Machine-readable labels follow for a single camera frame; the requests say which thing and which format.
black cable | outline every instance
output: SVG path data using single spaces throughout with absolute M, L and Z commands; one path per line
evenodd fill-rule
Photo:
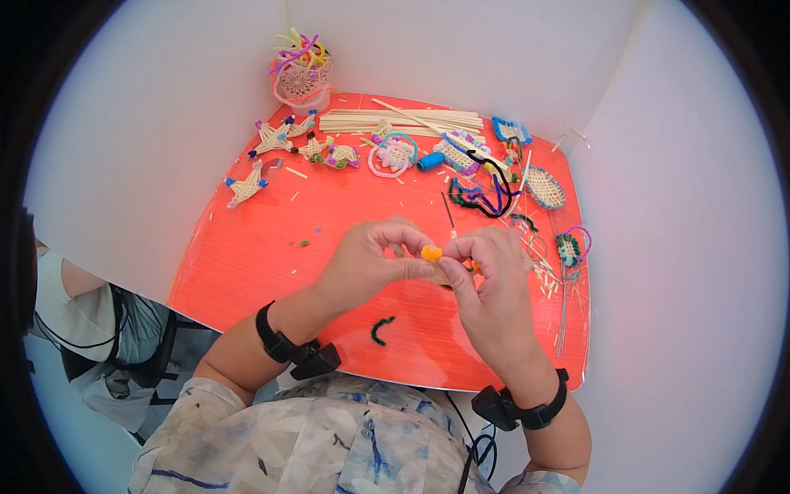
M 466 433 L 469 434 L 469 440 L 472 440 L 472 431 L 469 430 L 469 426 L 466 424 L 466 420 L 464 420 L 464 416 L 461 414 L 461 411 L 458 409 L 457 405 L 453 401 L 453 397 L 450 396 L 448 391 L 445 391 L 445 396 L 448 400 L 450 400 L 450 404 L 455 408 L 455 413 L 461 418 L 461 423 L 464 425 L 464 429 L 466 429 Z
M 39 326 L 39 330 L 41 330 L 41 332 L 44 334 L 44 336 L 45 336 L 45 337 L 47 337 L 47 340 L 49 340 L 49 341 L 50 341 L 50 343 L 52 344 L 52 346 L 54 346 L 54 347 L 55 347 L 55 349 L 56 349 L 56 350 L 58 350 L 60 353 L 63 353 L 63 349 L 62 349 L 62 348 L 60 348 L 60 347 L 58 346 L 58 344 L 57 344 L 57 343 L 55 343 L 55 342 L 52 340 L 52 338 L 50 338 L 50 337 L 49 337 L 49 334 L 47 334 L 47 332 L 48 332 L 48 331 L 47 331 L 47 330 L 45 330 L 45 329 L 44 329 L 44 327 L 46 327 L 47 329 L 49 329 L 49 326 L 47 326 L 46 324 L 44 324 L 44 323 L 43 323 L 43 321 L 42 321 L 42 320 L 41 320 L 41 318 L 39 317 L 39 313 L 38 313 L 38 312 L 33 312 L 33 315 L 34 315 L 34 316 L 36 317 L 36 319 L 38 320 L 38 323 L 39 323 L 39 324 L 38 324 L 38 326 Z
M 477 451 L 477 444 L 482 439 L 488 439 L 489 441 L 491 441 L 491 444 L 494 447 L 494 461 L 493 461 L 493 465 L 496 466 L 497 451 L 496 451 L 496 442 L 494 441 L 493 437 L 489 436 L 488 434 L 480 434 L 479 436 L 477 436 L 477 438 L 474 441 L 472 441 L 472 449 L 474 451 Z M 466 458 L 466 463 L 464 464 L 464 471 L 463 471 L 463 473 L 461 473 L 461 482 L 458 485 L 458 494 L 464 494 L 464 489 L 466 488 L 466 480 L 469 477 L 469 469 L 472 468 L 472 460 L 473 460 L 473 458 L 474 457 L 472 456 L 472 452 L 470 452 L 469 456 Z M 491 473 L 493 474 L 493 472 L 494 472 L 494 468 L 492 467 L 491 468 Z
M 469 426 L 466 424 L 466 420 L 464 420 L 464 414 L 461 413 L 461 411 L 458 409 L 458 406 L 455 404 L 455 401 L 453 401 L 453 397 L 450 396 L 450 393 L 448 391 L 445 391 L 445 395 L 447 396 L 447 399 L 450 400 L 450 404 L 453 406 L 453 408 L 455 408 L 455 413 L 457 413 L 458 417 L 461 418 L 461 423 L 464 425 L 464 428 L 466 429 L 466 433 L 469 434 L 469 438 L 471 439 L 472 431 L 469 430 Z M 494 470 L 496 469 L 496 426 L 495 425 L 493 426 L 494 426 L 493 436 L 489 436 L 488 434 L 481 434 L 480 436 L 477 437 L 477 439 L 479 439 L 482 436 L 491 437 L 491 442 L 483 451 L 482 456 L 478 457 L 477 454 L 477 446 L 476 446 L 477 439 L 474 439 L 472 441 L 472 449 L 469 450 L 470 457 L 472 457 L 472 455 L 474 454 L 472 458 L 474 458 L 475 460 L 475 465 L 480 466 L 481 463 L 486 461 L 486 458 L 488 457 L 488 453 L 491 451 L 491 449 L 492 448 L 494 449 L 494 461 L 491 463 L 491 472 L 488 473 L 488 479 L 486 479 L 488 481 L 491 481 L 491 478 L 494 476 Z
M 57 334 L 53 330 L 51 330 L 50 327 L 47 326 L 47 324 L 44 323 L 44 321 L 41 319 L 41 316 L 39 316 L 38 312 L 36 312 L 36 319 L 39 322 L 39 328 L 41 326 L 43 326 L 43 328 L 46 328 L 46 330 L 44 330 L 44 329 L 41 330 L 42 333 L 44 333 L 44 334 L 47 334 L 47 332 L 48 333 L 52 333 L 52 336 L 56 337 L 58 340 L 62 341 L 63 343 L 66 343 L 68 346 L 73 346 L 75 349 L 92 349 L 92 348 L 95 348 L 97 346 L 104 346 L 107 343 L 115 341 L 115 339 L 118 337 L 118 333 L 116 332 L 115 336 L 113 336 L 112 338 L 110 338 L 107 341 L 102 341 L 101 343 L 95 343 L 94 345 L 75 345 L 74 343 L 71 343 L 70 341 L 66 340 L 65 338 L 63 338 L 62 336 L 60 336 L 59 334 Z

right hand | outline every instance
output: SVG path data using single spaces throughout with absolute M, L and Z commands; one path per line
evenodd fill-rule
M 527 275 L 532 259 L 513 229 L 486 227 L 450 241 L 437 261 L 450 280 L 472 347 L 507 386 L 520 379 L 530 356 L 542 355 L 532 328 Z M 485 280 L 475 288 L 461 264 L 477 261 Z

forearm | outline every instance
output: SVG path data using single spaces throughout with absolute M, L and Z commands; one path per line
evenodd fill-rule
M 537 345 L 525 361 L 528 363 L 520 375 L 505 381 L 513 401 L 521 409 L 548 405 L 559 387 L 556 370 Z M 570 393 L 550 425 L 536 431 L 524 429 L 524 434 L 532 458 L 526 471 L 545 469 L 564 473 L 579 485 L 584 482 L 592 441 L 585 415 Z
M 194 373 L 229 387 L 248 406 L 255 392 L 288 366 L 276 362 L 264 350 L 255 327 L 256 314 L 220 336 Z M 272 331 L 280 331 L 294 345 L 302 345 L 316 338 L 337 316 L 309 285 L 272 304 L 267 319 Z

needle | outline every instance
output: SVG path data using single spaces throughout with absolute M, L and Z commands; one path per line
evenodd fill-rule
M 447 209 L 447 217 L 450 219 L 450 226 L 453 227 L 453 229 L 450 230 L 450 240 L 452 240 L 458 237 L 455 231 L 455 223 L 453 223 L 453 215 L 450 214 L 450 207 L 447 205 L 447 197 L 444 195 L 444 190 L 440 190 L 439 192 L 442 193 L 442 200 L 445 202 L 445 209 Z

bundle of bamboo strips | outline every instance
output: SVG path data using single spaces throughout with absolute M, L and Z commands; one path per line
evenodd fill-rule
M 479 137 L 483 129 L 483 119 L 470 111 L 455 110 L 404 110 L 408 115 L 430 123 L 445 132 L 463 129 Z M 388 120 L 395 131 L 411 135 L 437 137 L 428 126 L 410 119 L 393 110 L 341 110 L 335 109 L 321 116 L 318 128 L 322 132 L 366 132 L 373 129 L 382 119 Z

